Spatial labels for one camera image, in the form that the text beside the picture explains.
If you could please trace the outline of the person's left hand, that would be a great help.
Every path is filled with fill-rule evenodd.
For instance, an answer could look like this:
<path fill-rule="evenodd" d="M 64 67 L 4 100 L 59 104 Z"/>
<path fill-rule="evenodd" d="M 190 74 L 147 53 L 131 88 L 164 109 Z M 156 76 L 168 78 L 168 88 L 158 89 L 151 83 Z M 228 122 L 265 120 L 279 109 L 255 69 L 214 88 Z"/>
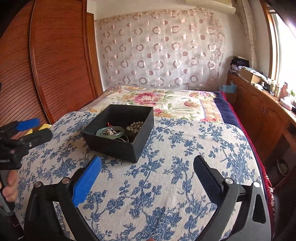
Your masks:
<path fill-rule="evenodd" d="M 10 170 L 6 178 L 7 185 L 3 189 L 3 197 L 7 202 L 15 202 L 18 196 L 18 171 Z"/>

